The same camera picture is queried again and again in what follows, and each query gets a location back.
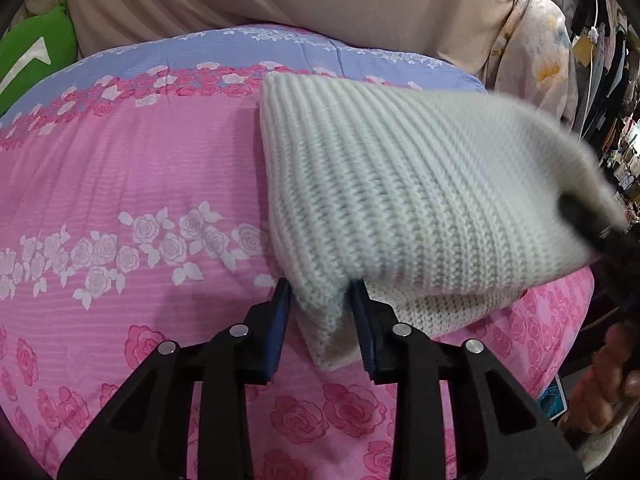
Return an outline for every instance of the white arrow symbol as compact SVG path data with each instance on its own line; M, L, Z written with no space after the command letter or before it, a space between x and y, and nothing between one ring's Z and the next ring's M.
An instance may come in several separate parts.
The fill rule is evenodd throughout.
M0 83L0 94L9 86L9 83L20 73L20 71L26 67L32 59L39 59L41 62L48 65L51 64L49 53L47 52L47 45L44 42L44 38L40 37L32 44L27 52L20 56L20 59L14 63L11 70L6 73L2 82Z

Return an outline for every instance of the white fabric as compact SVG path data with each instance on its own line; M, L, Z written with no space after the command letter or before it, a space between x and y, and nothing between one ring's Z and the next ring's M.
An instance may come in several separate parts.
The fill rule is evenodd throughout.
M350 280L435 336L591 260L562 190L625 224L589 149L513 98L271 74L261 123L274 250L322 368L357 357Z

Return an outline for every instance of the pink bedsheet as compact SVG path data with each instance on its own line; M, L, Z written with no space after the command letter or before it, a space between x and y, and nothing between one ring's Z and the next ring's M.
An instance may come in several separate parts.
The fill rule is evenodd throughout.
M87 112L47 122L35 109L18 119L33 131L0 154L0 406L53 475L159 342L208 340L270 296L279 270L266 222L261 70L207 94L175 86L136 94L135 82L103 78L71 91ZM91 91L102 101L90 102ZM536 396L592 291L583 269L442 340L480 338ZM247 390L257 478L387 478L395 394L360 364L316 369L291 323L273 383ZM194 407L192 479L197 420Z

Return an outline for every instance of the white knitted sweater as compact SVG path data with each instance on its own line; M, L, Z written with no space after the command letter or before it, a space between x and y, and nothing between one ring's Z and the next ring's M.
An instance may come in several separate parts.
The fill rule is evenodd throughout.
M350 280L437 336L590 262L561 191L625 224L588 148L511 98L273 73L261 125L274 250L325 369L358 356Z

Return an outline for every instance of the folded sweater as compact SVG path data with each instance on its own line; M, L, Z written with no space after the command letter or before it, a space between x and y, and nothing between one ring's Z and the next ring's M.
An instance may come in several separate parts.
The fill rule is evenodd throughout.
M273 73L260 117L274 250L321 368L358 356L351 280L437 336L593 259L561 192L625 225L588 147L513 98Z

